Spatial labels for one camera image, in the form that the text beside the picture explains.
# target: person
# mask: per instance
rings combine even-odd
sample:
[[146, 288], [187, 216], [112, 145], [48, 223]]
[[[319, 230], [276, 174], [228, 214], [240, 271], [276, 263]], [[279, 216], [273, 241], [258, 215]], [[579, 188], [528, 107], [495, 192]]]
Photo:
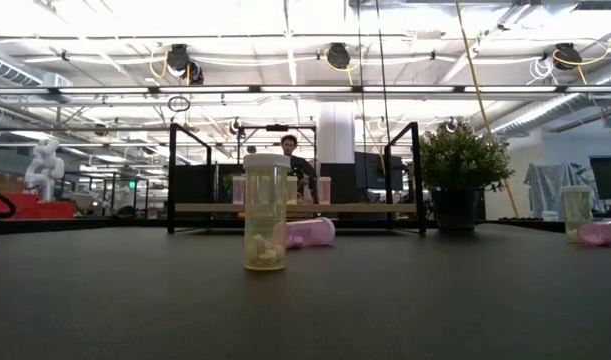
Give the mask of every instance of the person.
[[317, 191], [316, 191], [316, 171], [314, 167], [302, 157], [293, 155], [294, 150], [298, 146], [298, 141], [294, 135], [285, 135], [281, 138], [281, 148], [283, 148], [283, 155], [289, 156], [290, 166], [292, 170], [298, 174], [298, 193], [302, 197], [305, 189], [305, 185], [309, 186], [312, 193], [312, 198], [315, 203], [318, 203]]

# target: white robot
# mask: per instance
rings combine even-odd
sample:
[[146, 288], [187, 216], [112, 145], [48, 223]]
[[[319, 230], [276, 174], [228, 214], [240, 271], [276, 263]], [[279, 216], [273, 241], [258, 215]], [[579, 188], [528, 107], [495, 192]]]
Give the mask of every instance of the white robot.
[[65, 163], [56, 157], [56, 149], [60, 144], [58, 140], [41, 140], [32, 150], [34, 158], [25, 171], [25, 188], [30, 192], [41, 193], [41, 201], [48, 202], [54, 195], [54, 180], [63, 178]]

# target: wooden shelf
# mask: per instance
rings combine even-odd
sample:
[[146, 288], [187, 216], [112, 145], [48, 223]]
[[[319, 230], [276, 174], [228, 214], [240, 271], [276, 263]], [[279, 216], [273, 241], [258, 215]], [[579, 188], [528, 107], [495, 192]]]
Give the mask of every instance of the wooden shelf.
[[[176, 212], [244, 212], [245, 205], [176, 204]], [[288, 213], [416, 213], [416, 204], [287, 205]]]

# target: ceiling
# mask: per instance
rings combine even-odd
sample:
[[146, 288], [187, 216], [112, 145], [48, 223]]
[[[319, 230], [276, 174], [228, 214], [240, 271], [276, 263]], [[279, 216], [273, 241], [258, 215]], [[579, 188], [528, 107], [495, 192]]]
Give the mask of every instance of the ceiling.
[[[31, 71], [59, 74], [74, 86], [185, 85], [169, 71], [162, 77], [154, 74], [165, 69], [162, 60], [172, 44], [188, 45], [203, 70], [205, 85], [472, 84], [469, 65], [462, 59], [464, 42], [452, 3], [397, 6], [396, 1], [388, 1], [378, 12], [366, 3], [360, 17], [356, 2], [351, 3], [353, 6], [343, 0], [6, 0], [0, 1], [0, 53]], [[481, 85], [578, 81], [576, 71], [555, 69], [540, 77], [534, 73], [543, 52], [551, 53], [562, 42], [573, 43], [583, 61], [602, 58], [584, 66], [587, 73], [611, 62], [611, 11], [574, 11], [576, 2], [543, 3], [546, 6], [463, 5], [464, 28], [474, 48], [474, 68]], [[498, 30], [499, 22], [506, 24], [504, 31]], [[349, 74], [326, 63], [325, 50], [332, 42], [347, 44], [353, 61], [350, 66], [355, 67]], [[0, 86], [17, 85], [0, 77]], [[163, 126], [174, 117], [188, 123], [201, 139], [225, 143], [217, 159], [231, 161], [227, 154], [235, 151], [228, 145], [235, 142], [229, 133], [232, 120], [238, 118], [245, 125], [315, 124], [321, 103], [329, 101], [262, 94], [232, 94], [224, 99], [193, 95], [190, 111], [175, 114], [162, 105], [166, 95], [157, 99], [161, 106], [136, 104], [142, 97], [107, 99], [125, 105], [85, 106], [103, 101], [90, 96], [75, 97], [69, 104], [9, 96], [0, 97], [0, 102], [52, 121], [60, 111], [67, 126]], [[360, 96], [343, 101], [356, 104], [360, 143], [364, 138], [368, 143], [372, 138], [377, 142], [387, 138], [381, 120], [386, 108], [391, 135], [409, 121], [431, 130], [452, 116], [470, 120], [475, 128], [482, 126], [480, 105], [472, 98], [390, 98], [385, 102], [371, 97], [365, 100], [364, 109]], [[517, 98], [484, 100], [482, 105], [494, 121], [523, 103]], [[369, 134], [363, 134], [363, 121]], [[303, 134], [295, 134], [306, 143]], [[115, 135], [82, 134], [78, 139], [124, 141]], [[272, 143], [276, 136], [259, 131], [247, 141]], [[163, 142], [168, 134], [150, 131], [147, 137]], [[404, 154], [409, 147], [397, 150]], [[311, 147], [303, 146], [300, 151], [313, 156]], [[186, 155], [199, 159], [202, 154], [199, 148], [192, 148]]]

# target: black table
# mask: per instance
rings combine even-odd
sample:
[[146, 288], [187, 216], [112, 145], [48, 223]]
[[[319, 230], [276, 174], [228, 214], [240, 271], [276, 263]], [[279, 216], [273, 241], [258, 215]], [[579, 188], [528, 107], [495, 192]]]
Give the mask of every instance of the black table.
[[482, 225], [339, 236], [242, 266], [241, 235], [0, 236], [0, 359], [610, 359], [611, 249]]

